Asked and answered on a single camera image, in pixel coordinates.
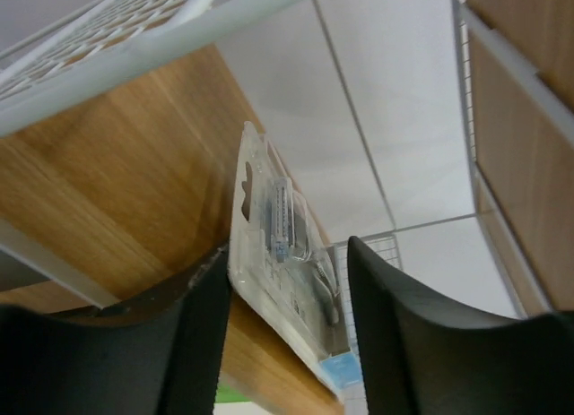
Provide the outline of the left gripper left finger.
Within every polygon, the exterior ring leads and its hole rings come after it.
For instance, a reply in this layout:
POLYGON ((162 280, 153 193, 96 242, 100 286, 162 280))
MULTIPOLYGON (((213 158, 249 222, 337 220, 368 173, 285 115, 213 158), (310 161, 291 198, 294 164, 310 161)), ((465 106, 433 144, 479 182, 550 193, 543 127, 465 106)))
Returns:
POLYGON ((89 316, 1 308, 4 414, 209 414, 230 312, 229 248, 89 316))

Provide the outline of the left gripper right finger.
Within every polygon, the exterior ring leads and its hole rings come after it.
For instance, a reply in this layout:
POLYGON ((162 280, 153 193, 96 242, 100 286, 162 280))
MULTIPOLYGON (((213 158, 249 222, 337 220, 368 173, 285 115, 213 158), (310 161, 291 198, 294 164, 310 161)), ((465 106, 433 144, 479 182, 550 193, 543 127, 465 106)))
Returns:
POLYGON ((470 307, 352 237, 353 319, 371 414, 570 414, 573 314, 470 307))

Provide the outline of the white blister razor pack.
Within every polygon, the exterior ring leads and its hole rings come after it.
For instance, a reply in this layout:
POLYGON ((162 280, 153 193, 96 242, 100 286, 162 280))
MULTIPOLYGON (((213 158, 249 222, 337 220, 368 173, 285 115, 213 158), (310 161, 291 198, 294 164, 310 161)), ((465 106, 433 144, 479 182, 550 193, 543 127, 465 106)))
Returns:
POLYGON ((228 275, 243 300, 336 397, 361 382, 335 261, 277 150, 250 122, 239 145, 228 275))

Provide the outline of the black green razor box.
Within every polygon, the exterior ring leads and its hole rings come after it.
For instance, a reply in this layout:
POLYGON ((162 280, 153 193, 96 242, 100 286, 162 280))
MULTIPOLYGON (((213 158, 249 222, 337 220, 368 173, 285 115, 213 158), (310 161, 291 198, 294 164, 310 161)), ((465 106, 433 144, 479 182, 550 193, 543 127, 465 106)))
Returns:
POLYGON ((220 382, 217 385, 215 403, 216 404, 226 404, 226 403, 240 403, 240 402, 250 402, 250 399, 243 393, 235 390, 229 385, 220 382))

